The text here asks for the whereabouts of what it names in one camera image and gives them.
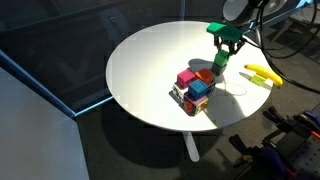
table top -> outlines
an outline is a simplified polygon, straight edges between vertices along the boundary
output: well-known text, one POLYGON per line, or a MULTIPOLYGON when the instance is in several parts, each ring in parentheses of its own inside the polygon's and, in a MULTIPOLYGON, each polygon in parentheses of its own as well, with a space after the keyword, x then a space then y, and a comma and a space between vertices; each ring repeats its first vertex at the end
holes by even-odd
POLYGON ((254 72, 244 65, 269 67, 262 52, 245 44, 231 56, 226 70, 216 78, 207 108, 188 116, 171 96, 177 74, 189 68, 211 69, 217 48, 206 32, 209 23, 168 22, 143 29, 114 50, 106 80, 114 99, 145 123, 174 131, 207 131, 239 122, 258 110, 268 98, 272 82, 260 87, 249 81, 254 72))

green object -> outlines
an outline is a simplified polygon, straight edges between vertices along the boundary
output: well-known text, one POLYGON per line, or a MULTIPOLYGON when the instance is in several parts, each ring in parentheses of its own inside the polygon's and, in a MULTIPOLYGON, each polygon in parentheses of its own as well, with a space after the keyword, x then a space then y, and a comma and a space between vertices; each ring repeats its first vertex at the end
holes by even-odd
POLYGON ((216 57, 215 57, 213 63, 220 66, 220 67, 224 67, 227 64, 227 62, 229 61, 228 56, 229 56, 229 52, 227 52, 225 50, 221 50, 216 54, 216 57))
POLYGON ((236 28, 215 22, 207 27, 207 32, 233 43, 237 43, 243 35, 242 31, 236 28))
POLYGON ((215 76, 220 76, 227 68, 227 65, 220 67, 215 63, 212 64, 211 72, 215 74, 215 76))
POLYGON ((262 86, 264 85, 264 82, 267 80, 268 78, 261 76, 259 74, 255 74, 250 81, 253 82, 254 84, 258 85, 258 86, 262 86))

red block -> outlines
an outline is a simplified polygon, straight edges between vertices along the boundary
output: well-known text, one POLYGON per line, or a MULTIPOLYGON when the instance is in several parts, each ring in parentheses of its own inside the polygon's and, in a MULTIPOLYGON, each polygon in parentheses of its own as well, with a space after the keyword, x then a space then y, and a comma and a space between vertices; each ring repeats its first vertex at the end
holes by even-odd
POLYGON ((195 75, 188 69, 178 74, 177 83, 181 89, 185 89, 195 80, 195 75))
POLYGON ((200 79, 206 85, 210 85, 213 83, 214 74, 206 68, 201 69, 200 71, 196 72, 195 75, 196 79, 200 79))

toy block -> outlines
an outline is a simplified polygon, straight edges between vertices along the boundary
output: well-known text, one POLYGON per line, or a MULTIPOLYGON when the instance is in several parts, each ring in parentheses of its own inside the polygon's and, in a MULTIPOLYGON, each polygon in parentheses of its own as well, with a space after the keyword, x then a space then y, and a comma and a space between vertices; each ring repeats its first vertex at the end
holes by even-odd
POLYGON ((211 72, 213 72, 215 74, 215 76, 220 76, 220 74, 222 74, 224 72, 226 67, 227 67, 227 65, 220 67, 220 66, 213 63, 212 67, 211 67, 211 72))
POLYGON ((223 67, 225 66, 229 61, 229 53, 225 50, 221 50, 216 54, 216 57, 214 58, 213 63, 223 67))
POLYGON ((188 69, 178 74, 177 83, 181 89, 185 89, 195 80, 195 75, 188 69))
POLYGON ((264 84, 264 82, 266 82, 268 78, 259 75, 258 73, 256 73, 251 79, 250 82, 258 85, 258 86, 262 86, 264 84))
POLYGON ((188 115, 195 116, 207 107, 208 100, 208 96, 203 96, 202 98, 194 101, 189 94, 186 93, 184 95, 184 110, 188 115))
POLYGON ((200 71, 196 72, 195 76, 196 79, 200 79, 207 86, 212 84, 214 80, 214 74, 206 68, 203 68, 200 71))
POLYGON ((243 32, 237 28, 216 22, 210 23, 207 32, 233 43, 237 43, 243 35, 243 32))
POLYGON ((188 93, 191 98, 196 101, 206 95, 207 88, 208 86, 204 82, 197 79, 189 85, 188 93))
POLYGON ((181 89, 178 85, 178 83, 174 83, 172 86, 172 92, 173 94, 179 99, 180 103, 183 102, 184 94, 188 91, 188 88, 181 89))

yellow object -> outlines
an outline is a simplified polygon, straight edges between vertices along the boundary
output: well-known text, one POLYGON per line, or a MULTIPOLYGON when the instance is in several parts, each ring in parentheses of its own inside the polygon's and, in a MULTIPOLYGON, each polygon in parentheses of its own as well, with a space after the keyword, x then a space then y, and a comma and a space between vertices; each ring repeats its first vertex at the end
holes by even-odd
POLYGON ((283 84, 281 77, 278 76, 271 69, 267 69, 263 66, 258 66, 253 64, 247 64, 244 66, 244 68, 254 71, 263 77, 269 78, 278 88, 283 84))
POLYGON ((250 156, 250 155, 243 155, 242 159, 245 160, 248 163, 252 163, 253 162, 252 156, 250 156))
POLYGON ((253 82, 254 84, 258 85, 258 86, 262 86, 264 84, 264 82, 266 82, 268 78, 263 77, 261 75, 259 75, 258 73, 256 73, 251 79, 250 81, 253 82))

